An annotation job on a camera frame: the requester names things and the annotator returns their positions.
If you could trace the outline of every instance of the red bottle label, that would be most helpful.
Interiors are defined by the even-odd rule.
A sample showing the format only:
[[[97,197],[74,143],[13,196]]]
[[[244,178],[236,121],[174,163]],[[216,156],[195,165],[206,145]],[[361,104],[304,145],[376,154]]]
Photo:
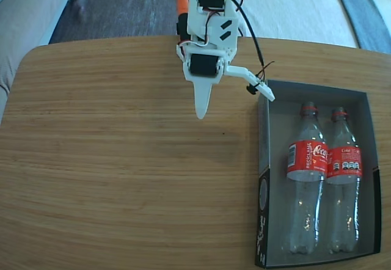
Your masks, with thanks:
[[[296,170],[327,173],[327,145],[318,140],[300,140],[290,145],[288,173]]]
[[[329,151],[327,177],[338,175],[362,176],[360,148],[338,147]]]

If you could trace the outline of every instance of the cardboard box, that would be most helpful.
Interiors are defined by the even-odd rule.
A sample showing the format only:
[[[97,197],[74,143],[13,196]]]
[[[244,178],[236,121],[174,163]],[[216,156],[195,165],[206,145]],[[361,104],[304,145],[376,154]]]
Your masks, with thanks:
[[[255,264],[262,268],[305,266],[349,260],[378,253],[381,243],[381,192],[375,135],[366,93],[310,84],[268,82],[276,100],[259,101],[260,167],[257,248]],[[287,180],[290,139],[298,131],[300,107],[312,101],[318,106],[318,120],[331,138],[333,108],[343,106],[362,150],[363,178],[359,193],[359,241],[354,252],[330,254],[327,219],[331,218],[330,189],[325,182],[320,205],[319,243],[310,255],[291,254],[283,249],[290,229],[293,182]]]

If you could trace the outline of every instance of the wooden table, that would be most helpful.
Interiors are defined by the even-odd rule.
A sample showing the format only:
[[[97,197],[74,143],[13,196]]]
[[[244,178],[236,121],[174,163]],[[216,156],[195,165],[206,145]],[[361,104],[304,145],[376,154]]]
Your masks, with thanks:
[[[390,269],[391,56],[260,40],[273,79],[369,94]],[[176,37],[39,47],[0,128],[0,269],[257,269],[257,97],[223,78],[197,120]],[[235,65],[259,69],[242,38]],[[325,265],[310,269],[329,269]]]

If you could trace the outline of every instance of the empty plastic bottle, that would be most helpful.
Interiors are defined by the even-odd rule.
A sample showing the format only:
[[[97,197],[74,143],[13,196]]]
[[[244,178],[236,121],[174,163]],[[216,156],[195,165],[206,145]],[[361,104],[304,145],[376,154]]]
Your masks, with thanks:
[[[319,239],[319,208],[323,181],[327,174],[327,145],[318,123],[318,108],[302,105],[301,124],[289,146],[287,177],[294,181],[288,249],[294,254],[310,254]]]
[[[358,202],[362,177],[361,150],[342,107],[333,110],[334,135],[329,150],[327,189],[332,198],[329,215],[331,252],[352,252],[359,240]]]

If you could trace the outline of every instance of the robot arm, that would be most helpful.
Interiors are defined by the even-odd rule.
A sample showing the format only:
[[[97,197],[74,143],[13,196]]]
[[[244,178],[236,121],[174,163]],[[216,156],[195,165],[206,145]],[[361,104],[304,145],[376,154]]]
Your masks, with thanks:
[[[199,119],[208,110],[212,86],[219,84],[223,75],[243,78],[254,91],[274,100],[273,92],[261,79],[246,68],[230,65],[238,49],[239,30],[239,16],[231,0],[178,0],[178,13],[181,42],[177,54],[186,80],[194,85]]]

